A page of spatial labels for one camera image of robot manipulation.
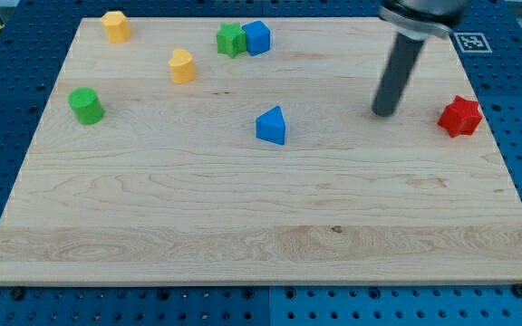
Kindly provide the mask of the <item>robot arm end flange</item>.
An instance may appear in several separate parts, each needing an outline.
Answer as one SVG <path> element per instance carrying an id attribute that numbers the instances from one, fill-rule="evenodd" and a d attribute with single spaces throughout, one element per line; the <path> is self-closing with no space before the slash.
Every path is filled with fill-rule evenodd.
<path id="1" fill-rule="evenodd" d="M 382 0 L 379 17 L 413 40 L 447 38 L 460 22 L 469 0 Z"/>

